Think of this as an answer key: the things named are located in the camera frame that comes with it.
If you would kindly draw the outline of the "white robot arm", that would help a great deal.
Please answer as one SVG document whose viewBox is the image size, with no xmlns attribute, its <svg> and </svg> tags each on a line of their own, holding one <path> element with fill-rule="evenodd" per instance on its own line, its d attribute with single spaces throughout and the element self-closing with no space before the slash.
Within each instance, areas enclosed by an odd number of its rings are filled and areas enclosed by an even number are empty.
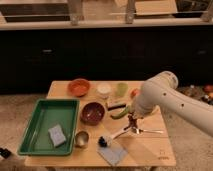
<svg viewBox="0 0 213 171">
<path fill-rule="evenodd" d="M 177 76 L 163 71 L 144 81 L 132 102 L 134 119 L 149 116 L 156 105 L 168 108 L 213 137 L 213 106 L 190 98 L 176 90 Z"/>
</svg>

